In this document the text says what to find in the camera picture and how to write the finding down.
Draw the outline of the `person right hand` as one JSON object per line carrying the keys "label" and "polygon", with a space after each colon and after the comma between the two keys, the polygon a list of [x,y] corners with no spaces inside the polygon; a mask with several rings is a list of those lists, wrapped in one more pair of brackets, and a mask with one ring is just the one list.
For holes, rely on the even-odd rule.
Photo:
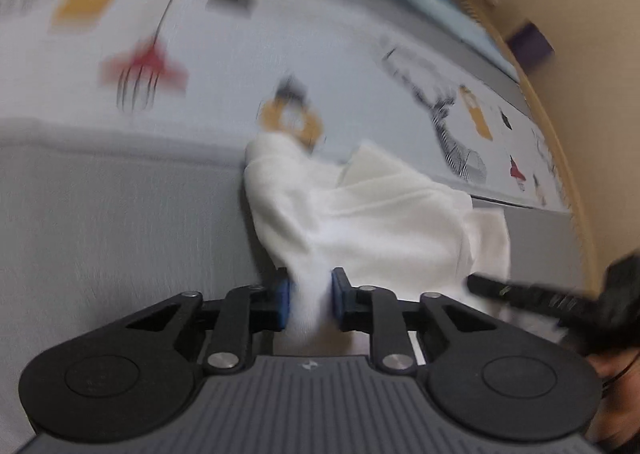
{"label": "person right hand", "polygon": [[591,354],[603,396],[587,437],[608,452],[639,449],[639,350]]}

